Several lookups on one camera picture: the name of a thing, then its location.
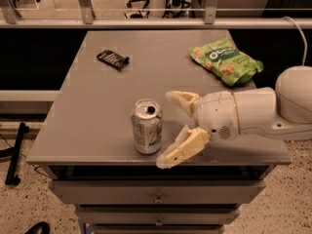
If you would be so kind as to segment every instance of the chip bag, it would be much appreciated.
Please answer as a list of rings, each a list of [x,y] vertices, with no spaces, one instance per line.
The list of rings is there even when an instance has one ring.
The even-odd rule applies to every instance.
[[[225,38],[202,47],[189,48],[189,53],[228,86],[245,84],[263,70],[261,61],[240,52]]]

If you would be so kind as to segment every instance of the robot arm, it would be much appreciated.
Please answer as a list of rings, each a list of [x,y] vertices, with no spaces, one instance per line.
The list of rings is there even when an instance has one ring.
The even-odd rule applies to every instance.
[[[170,168],[196,155],[209,141],[260,135],[283,140],[312,137],[312,67],[284,71],[276,91],[270,88],[238,93],[207,94],[168,92],[169,101],[193,118],[197,128],[181,134],[157,159],[159,168]]]

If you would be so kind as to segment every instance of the drawer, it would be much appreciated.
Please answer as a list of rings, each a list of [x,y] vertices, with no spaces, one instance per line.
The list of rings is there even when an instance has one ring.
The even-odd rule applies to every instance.
[[[76,214],[90,224],[223,225],[231,223],[240,211],[207,207],[78,207]]]
[[[51,181],[65,204],[246,204],[264,187],[263,180],[208,181]]]
[[[146,225],[94,225],[95,234],[221,234],[221,226],[146,226]]]

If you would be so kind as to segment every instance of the cable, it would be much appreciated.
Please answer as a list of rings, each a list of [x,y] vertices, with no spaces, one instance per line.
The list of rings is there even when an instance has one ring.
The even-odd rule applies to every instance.
[[[9,145],[11,148],[13,148],[12,145],[4,138],[4,136],[2,134],[0,134],[0,137],[7,143],[7,145]],[[45,175],[45,174],[38,171],[38,169],[41,168],[40,166],[38,166],[38,167],[36,167],[34,165],[31,165],[31,166],[34,168],[33,171],[36,172],[37,174],[50,178],[48,175]]]
[[[305,60],[306,60],[306,54],[308,52],[308,44],[306,42],[305,35],[304,35],[301,27],[299,26],[299,24],[296,23],[294,19],[292,19],[290,17],[283,17],[283,19],[292,22],[297,27],[297,29],[299,30],[299,32],[301,34],[301,37],[302,37],[302,40],[303,40],[303,44],[304,44],[304,53],[303,53],[303,58],[302,58],[302,66],[304,66]]]

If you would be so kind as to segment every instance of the drawer handle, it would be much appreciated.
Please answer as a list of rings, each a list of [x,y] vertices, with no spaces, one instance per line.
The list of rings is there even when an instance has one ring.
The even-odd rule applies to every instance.
[[[155,222],[155,225],[157,227],[163,226],[164,224],[158,219],[157,222]]]
[[[154,200],[155,204],[162,204],[164,202],[164,200],[162,200],[162,198],[160,197],[159,194],[157,194],[156,199]]]

